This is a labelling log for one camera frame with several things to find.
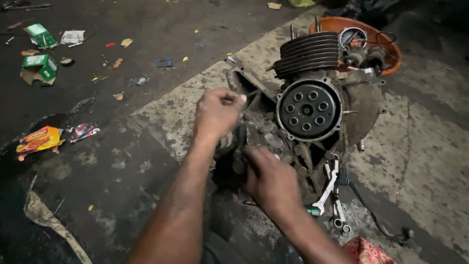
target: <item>left hand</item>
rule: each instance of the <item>left hand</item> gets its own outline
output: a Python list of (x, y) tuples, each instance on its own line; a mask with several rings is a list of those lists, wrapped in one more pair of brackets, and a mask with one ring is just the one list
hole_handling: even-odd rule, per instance
[(225, 87), (205, 92), (197, 103), (194, 141), (207, 139), (216, 145), (236, 124), (246, 100), (244, 94)]

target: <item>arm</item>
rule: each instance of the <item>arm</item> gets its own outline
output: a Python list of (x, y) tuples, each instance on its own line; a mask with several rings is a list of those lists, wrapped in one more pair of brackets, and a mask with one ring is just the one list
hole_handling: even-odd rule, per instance
[(305, 263), (353, 264), (303, 208), (295, 170), (266, 148), (249, 153), (247, 190), (295, 246)]
[(236, 123), (245, 95), (217, 88), (199, 100), (189, 150), (174, 182), (128, 255), (131, 264), (198, 263), (205, 182), (219, 138)]

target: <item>plastic wrapper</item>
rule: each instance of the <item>plastic wrapper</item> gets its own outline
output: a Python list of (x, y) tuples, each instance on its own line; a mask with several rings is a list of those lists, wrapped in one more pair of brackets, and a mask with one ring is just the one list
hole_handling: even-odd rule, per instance
[(296, 8), (308, 8), (316, 5), (316, 2), (311, 0), (288, 0), (290, 4)]
[(72, 127), (70, 129), (67, 129), (67, 132), (69, 133), (69, 141), (70, 143), (77, 142), (79, 140), (82, 140), (84, 138), (87, 138), (91, 135), (94, 135), (98, 133), (100, 130), (98, 128), (98, 125), (95, 123), (84, 123), (81, 125), (78, 125), (76, 127)]
[(27, 154), (41, 151), (57, 146), (60, 142), (60, 136), (63, 129), (45, 126), (38, 131), (20, 139), (20, 144), (16, 147), (19, 161), (23, 161)]

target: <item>hand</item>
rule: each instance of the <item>hand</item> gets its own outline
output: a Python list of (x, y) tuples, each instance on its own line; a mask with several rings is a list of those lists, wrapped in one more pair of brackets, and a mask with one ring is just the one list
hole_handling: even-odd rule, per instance
[(270, 218), (282, 217), (302, 207), (296, 171), (267, 148), (248, 151), (246, 189)]
[(236, 124), (246, 103), (246, 96), (224, 88), (203, 94), (197, 103), (194, 140), (205, 139), (216, 144)]

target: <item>orange plastic tub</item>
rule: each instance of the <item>orange plastic tub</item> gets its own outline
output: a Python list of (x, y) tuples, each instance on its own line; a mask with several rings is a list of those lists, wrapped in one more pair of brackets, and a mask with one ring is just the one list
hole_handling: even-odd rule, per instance
[[(375, 29), (374, 27), (371, 27), (365, 23), (362, 23), (357, 20), (353, 20), (350, 18), (345, 18), (345, 17), (339, 17), (339, 16), (327, 16), (321, 18), (321, 29), (322, 31), (333, 31), (338, 34), (340, 34), (344, 28), (350, 28), (350, 27), (357, 27), (366, 32), (366, 35), (368, 37), (368, 41), (376, 42), (376, 34), (379, 33), (379, 30)], [(313, 22), (313, 24), (310, 27), (310, 34), (311, 33), (316, 33), (316, 23)], [(397, 47), (396, 42), (386, 44), (387, 42), (390, 42), (392, 39), (388, 37), (385, 34), (380, 34), (378, 36), (379, 42), (380, 43), (385, 43), (381, 44), (381, 46), (392, 56), (394, 56), (395, 59), (390, 57), (389, 55), (385, 56), (385, 62), (392, 65), (391, 68), (384, 70), (382, 75), (386, 74), (391, 74), (401, 66), (402, 63), (402, 53), (399, 50), (399, 47)], [(373, 44), (373, 43), (367, 43), (366, 45), (368, 48), (369, 47), (378, 47), (378, 44)], [(339, 66), (339, 71), (350, 71), (352, 69), (347, 68), (343, 62), (340, 62)]]

